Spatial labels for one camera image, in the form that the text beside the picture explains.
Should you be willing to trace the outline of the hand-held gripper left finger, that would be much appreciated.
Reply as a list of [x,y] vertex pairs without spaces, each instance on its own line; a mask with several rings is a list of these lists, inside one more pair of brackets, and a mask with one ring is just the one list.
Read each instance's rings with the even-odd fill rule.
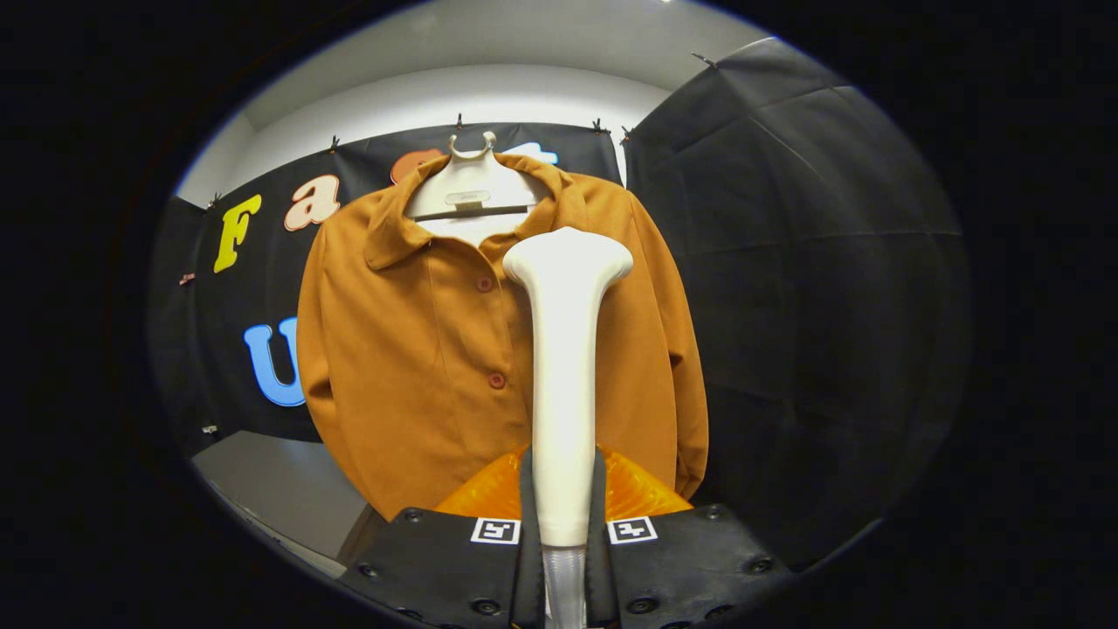
[[400,509],[341,585],[407,628],[542,628],[542,546],[522,499],[525,446],[487,463],[433,509]]

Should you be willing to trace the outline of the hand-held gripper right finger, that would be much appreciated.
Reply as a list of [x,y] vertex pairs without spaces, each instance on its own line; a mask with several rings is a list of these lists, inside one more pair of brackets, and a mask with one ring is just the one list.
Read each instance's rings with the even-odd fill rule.
[[723,504],[692,506],[619,452],[594,461],[588,625],[742,628],[795,573]]

